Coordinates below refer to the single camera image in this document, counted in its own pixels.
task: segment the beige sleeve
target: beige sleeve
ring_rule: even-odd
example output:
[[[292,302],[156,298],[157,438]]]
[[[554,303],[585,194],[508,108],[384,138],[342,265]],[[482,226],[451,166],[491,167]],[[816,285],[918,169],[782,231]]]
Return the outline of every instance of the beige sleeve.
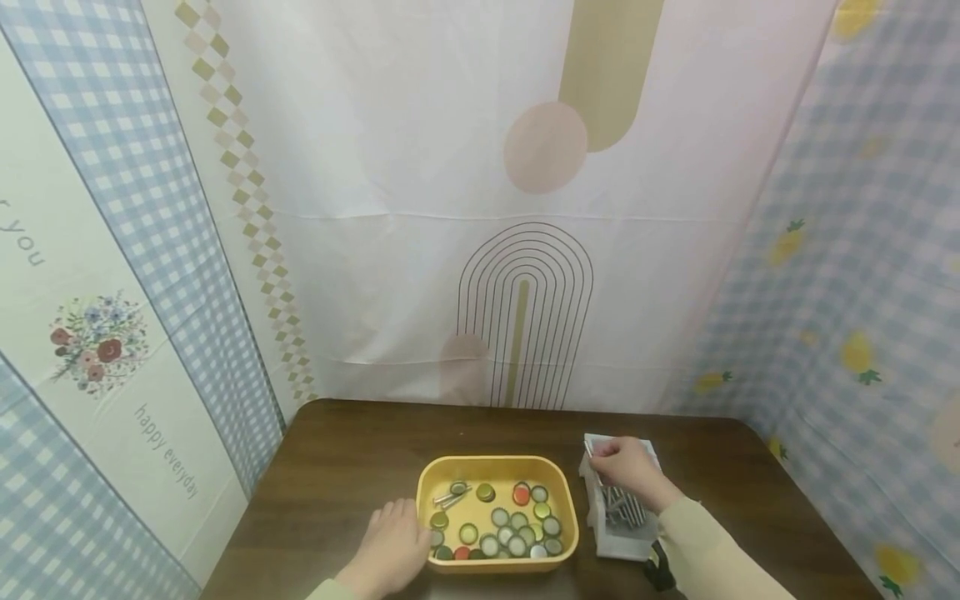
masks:
[[[354,600],[353,592],[332,579],[327,579],[306,600]]]
[[[794,600],[693,500],[663,511],[660,528],[670,571],[688,600]]]

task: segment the line arch design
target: line arch design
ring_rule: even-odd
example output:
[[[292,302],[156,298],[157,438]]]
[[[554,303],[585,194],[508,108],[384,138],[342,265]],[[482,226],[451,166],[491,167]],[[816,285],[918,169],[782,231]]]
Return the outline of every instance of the line arch design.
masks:
[[[592,292],[587,250],[548,223],[506,228],[473,253],[460,275],[454,339],[486,347],[490,368],[480,379],[490,406],[564,407]]]

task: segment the pink blob graphic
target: pink blob graphic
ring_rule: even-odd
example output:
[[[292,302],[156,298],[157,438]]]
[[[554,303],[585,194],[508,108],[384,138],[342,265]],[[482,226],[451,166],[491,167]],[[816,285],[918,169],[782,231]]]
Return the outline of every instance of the pink blob graphic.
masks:
[[[572,180],[587,159],[587,126],[576,110],[546,102],[520,115],[507,132],[503,163],[514,185],[546,194]]]

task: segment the blue gingham fabric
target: blue gingham fabric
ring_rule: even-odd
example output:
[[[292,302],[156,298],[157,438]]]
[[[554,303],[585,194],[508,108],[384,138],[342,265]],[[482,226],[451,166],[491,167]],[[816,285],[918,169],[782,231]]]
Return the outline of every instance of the blue gingham fabric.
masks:
[[[283,418],[138,2],[0,0],[0,26],[136,273],[246,494]]]
[[[779,261],[791,224],[802,241]],[[879,381],[845,368],[857,331]],[[731,380],[698,387],[719,372]],[[960,597],[960,476],[928,435],[958,389],[960,3],[888,1],[828,40],[670,401],[772,439],[887,597],[946,599]],[[883,546],[919,575],[897,582]]]
[[[0,399],[0,598],[200,595],[2,354]]]

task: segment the wooden table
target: wooden table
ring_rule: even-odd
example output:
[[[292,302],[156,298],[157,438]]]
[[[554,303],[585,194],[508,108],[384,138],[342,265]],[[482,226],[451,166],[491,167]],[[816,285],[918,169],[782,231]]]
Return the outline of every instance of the wooden table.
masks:
[[[651,440],[663,470],[798,600],[879,594],[760,438],[736,420],[319,400],[300,409],[204,600],[302,600],[349,560],[373,509],[417,493],[447,454],[537,454],[564,471],[580,545],[546,575],[438,575],[397,598],[682,598],[656,593],[637,563],[598,559],[577,467],[583,434]]]

